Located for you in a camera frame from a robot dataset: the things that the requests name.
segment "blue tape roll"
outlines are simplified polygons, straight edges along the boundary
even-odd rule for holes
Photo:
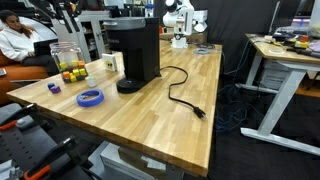
[[[85,100],[85,98],[95,96],[92,99]],[[77,95],[77,103],[81,107],[91,107],[100,104],[104,100],[103,92],[99,89],[84,91]]]

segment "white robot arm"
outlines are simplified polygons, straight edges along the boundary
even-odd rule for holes
[[[192,34],[192,18],[194,8],[189,0],[166,0],[167,13],[163,16],[166,26],[174,27],[172,47],[187,48],[185,35]]]

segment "black curtain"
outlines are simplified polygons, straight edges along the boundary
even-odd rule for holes
[[[224,72],[235,70],[247,43],[245,33],[267,33],[278,0],[190,0],[195,10],[208,10],[208,42],[221,43]],[[155,14],[165,15],[165,0],[155,1]],[[247,75],[250,62],[238,73]]]

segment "wooden table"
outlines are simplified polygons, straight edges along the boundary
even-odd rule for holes
[[[251,43],[253,43],[253,46],[257,49],[257,53],[253,60],[246,83],[237,84],[237,86],[255,91],[259,90],[262,92],[275,93],[276,96],[271,103],[267,114],[263,118],[259,129],[253,130],[249,128],[241,128],[241,133],[245,136],[249,136],[259,140],[297,149],[315,155],[320,155],[320,148],[318,147],[310,146],[304,143],[271,134],[271,131],[273,130],[283,111],[290,102],[292,96],[299,87],[299,84],[305,76],[306,72],[308,70],[320,71],[320,59],[300,55],[295,52],[288,52],[286,51],[286,47],[279,47],[273,44],[268,44],[266,42],[258,42],[259,39],[257,39],[256,37],[251,37],[249,35],[247,35],[247,37],[249,38]],[[283,81],[279,91],[252,85],[262,58],[271,59],[289,68],[288,75]]]
[[[173,49],[169,42],[160,41],[160,64],[178,66],[189,73],[185,84],[172,88],[172,96],[203,109],[208,116],[206,120],[197,118],[190,107],[169,100],[169,85],[185,78],[178,70],[162,70],[162,77],[137,93],[118,93],[116,82],[124,76],[119,59],[118,72],[106,71],[102,60],[86,65],[90,76],[96,78],[96,88],[105,96],[104,102],[95,107],[83,108],[76,103],[76,95],[89,89],[86,81],[64,84],[60,75],[7,94],[21,104],[37,103],[44,111],[52,112],[52,116],[119,145],[206,176],[221,53],[211,50],[211,54],[196,55],[195,48],[190,45],[188,49]],[[62,92],[52,94],[47,88],[50,82],[59,85]]]

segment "person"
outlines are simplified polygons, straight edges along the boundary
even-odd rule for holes
[[[49,76],[59,73],[52,56],[35,55],[33,43],[43,41],[36,31],[21,24],[19,17],[9,10],[0,11],[0,20],[5,25],[0,32],[0,49],[6,57],[23,66],[44,66]]]

